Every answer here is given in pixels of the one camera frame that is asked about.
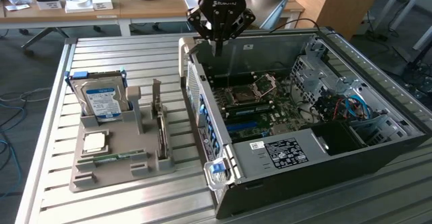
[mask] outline circuit board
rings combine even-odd
[[[252,84],[213,89],[213,96],[233,143],[297,131],[308,123],[299,113],[296,104],[287,96],[280,82],[275,80],[271,84],[261,79],[256,82],[261,95],[265,93],[261,97],[253,93]],[[269,105],[269,107],[261,113],[244,113],[240,116],[227,114],[227,108],[233,105],[256,104]]]

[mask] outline white label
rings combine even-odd
[[[24,4],[24,5],[19,5],[19,6],[5,6],[5,8],[8,9],[8,11],[15,11],[15,10],[21,10],[21,9],[29,8],[29,5]]]
[[[61,4],[60,1],[55,2],[37,2],[37,6],[40,10],[48,10],[48,9],[60,9]]]
[[[100,88],[87,90],[87,97],[95,115],[100,121],[111,120],[121,114],[120,105],[115,100],[116,90],[113,88]]]
[[[249,143],[252,150],[264,148],[264,142],[252,142]]]
[[[243,46],[243,50],[251,50],[251,49],[253,49],[253,45],[252,44],[245,44]]]
[[[116,18],[116,15],[97,15],[96,18]]]

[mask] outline chair wheel base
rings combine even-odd
[[[29,34],[27,29],[19,29],[19,32],[20,32],[21,35],[28,35]]]
[[[93,30],[97,32],[97,33],[101,33],[101,28],[99,26],[93,26]]]
[[[32,50],[24,50],[23,53],[28,57],[33,57],[35,56],[35,51],[32,51]]]

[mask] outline white box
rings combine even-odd
[[[36,0],[36,3],[40,10],[61,8],[60,0]]]
[[[85,5],[83,7],[79,7],[77,5],[67,2],[67,5],[65,5],[67,13],[83,13],[83,12],[93,12],[93,11],[95,11],[95,9],[93,9],[93,6],[89,3],[89,1],[88,1],[88,5]]]
[[[48,10],[48,9],[60,9],[61,3],[60,1],[55,2],[36,2],[40,10]]]
[[[95,10],[113,9],[113,3],[111,0],[92,0]]]

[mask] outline aluminum workbench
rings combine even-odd
[[[425,223],[432,220],[432,142],[376,174],[225,220],[213,218],[179,83],[179,38],[188,34],[84,38],[64,46],[16,223]],[[152,79],[168,108],[176,172],[72,193],[80,106],[64,71],[128,71],[151,102]]]

